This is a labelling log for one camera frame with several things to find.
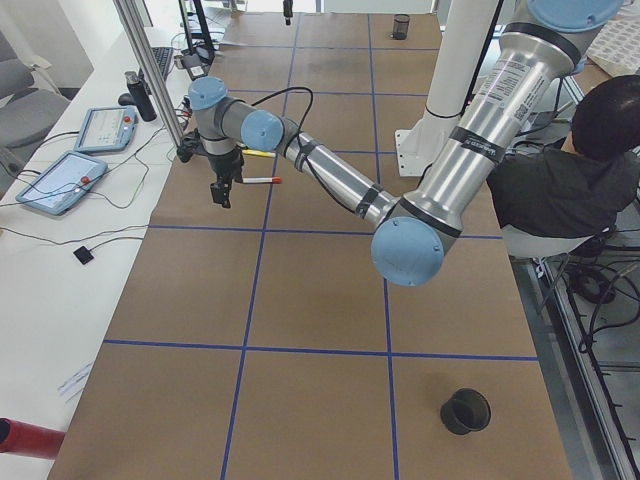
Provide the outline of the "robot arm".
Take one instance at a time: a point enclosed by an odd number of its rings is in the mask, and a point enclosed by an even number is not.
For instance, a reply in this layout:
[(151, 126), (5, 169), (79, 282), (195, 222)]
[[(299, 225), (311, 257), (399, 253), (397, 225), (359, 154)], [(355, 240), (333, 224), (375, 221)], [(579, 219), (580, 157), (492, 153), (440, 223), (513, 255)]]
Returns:
[(216, 77), (189, 88), (204, 155), (214, 169), (242, 147), (273, 151), (316, 179), (334, 200), (374, 225), (373, 263), (387, 280), (433, 278), (460, 236), (462, 215), (550, 83), (575, 73), (618, 1), (523, 1), (500, 37), (488, 78), (445, 130), (439, 151), (421, 151), (424, 175), (399, 197), (386, 192), (301, 126), (231, 97)]

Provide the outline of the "black cup near arm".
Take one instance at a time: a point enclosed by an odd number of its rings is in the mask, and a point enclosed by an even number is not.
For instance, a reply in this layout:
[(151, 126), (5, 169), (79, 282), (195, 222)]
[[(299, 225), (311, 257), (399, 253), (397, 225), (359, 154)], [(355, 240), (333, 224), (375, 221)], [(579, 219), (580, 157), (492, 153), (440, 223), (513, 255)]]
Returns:
[(488, 400), (478, 391), (462, 388), (441, 406), (440, 418), (445, 428), (456, 435), (485, 429), (491, 420)]

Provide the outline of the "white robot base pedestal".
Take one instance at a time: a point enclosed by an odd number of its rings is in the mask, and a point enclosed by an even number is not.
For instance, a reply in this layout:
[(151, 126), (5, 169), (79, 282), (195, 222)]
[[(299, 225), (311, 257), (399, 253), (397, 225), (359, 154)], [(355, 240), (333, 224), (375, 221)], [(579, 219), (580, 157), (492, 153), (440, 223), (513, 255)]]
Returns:
[(423, 116), (411, 129), (395, 132), (402, 177), (421, 176), (460, 121), (502, 6), (499, 0), (451, 2)]

